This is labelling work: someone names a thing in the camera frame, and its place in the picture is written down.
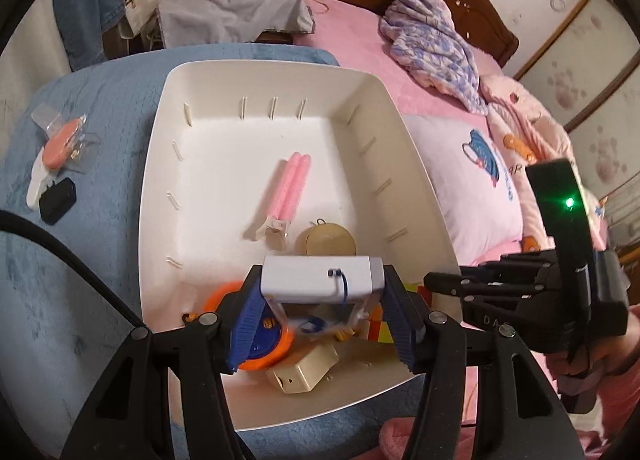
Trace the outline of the pink sleeve forearm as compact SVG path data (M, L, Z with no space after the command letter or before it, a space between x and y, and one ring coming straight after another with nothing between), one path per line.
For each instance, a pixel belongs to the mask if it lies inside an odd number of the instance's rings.
M639 358L622 374L605 374L598 384L602 432L578 432L587 459L599 459L620 435L639 402Z

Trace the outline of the person's right hand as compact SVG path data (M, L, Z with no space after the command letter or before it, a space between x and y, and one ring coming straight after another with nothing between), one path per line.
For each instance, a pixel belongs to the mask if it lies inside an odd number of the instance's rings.
M629 309L627 329L623 336L609 336L583 347L572 360L567 352L546 356L546 364L553 379L578 376L600 364L605 374L622 374L639 358L639 305Z

